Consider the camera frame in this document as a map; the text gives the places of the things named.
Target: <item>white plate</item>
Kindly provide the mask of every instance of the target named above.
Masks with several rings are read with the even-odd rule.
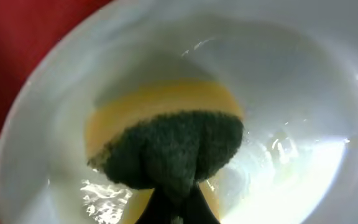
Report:
[[[358,1],[117,1],[28,79],[0,140],[0,221],[117,223],[135,191],[85,166],[92,111],[156,79],[227,85],[247,139],[222,223],[358,223]],[[270,148],[281,150],[274,156]]]

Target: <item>red tablecloth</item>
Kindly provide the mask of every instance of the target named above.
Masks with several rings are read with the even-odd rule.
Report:
[[[17,92],[45,54],[110,0],[0,0],[0,131]]]

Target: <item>sponge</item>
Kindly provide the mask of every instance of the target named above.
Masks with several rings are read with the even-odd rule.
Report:
[[[147,85],[88,121],[88,165],[133,189],[158,187],[179,206],[237,152],[242,120],[234,97],[216,82]]]

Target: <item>white bowl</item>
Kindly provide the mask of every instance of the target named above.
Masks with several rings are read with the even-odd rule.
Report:
[[[137,192],[86,167],[85,119],[160,79],[219,80],[246,139],[209,183],[222,223],[358,223],[358,1],[104,7],[24,85],[0,140],[0,221],[117,223]]]

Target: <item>red background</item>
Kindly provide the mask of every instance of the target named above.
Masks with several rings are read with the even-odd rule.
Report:
[[[45,54],[110,0],[0,0],[0,131],[20,87]]]

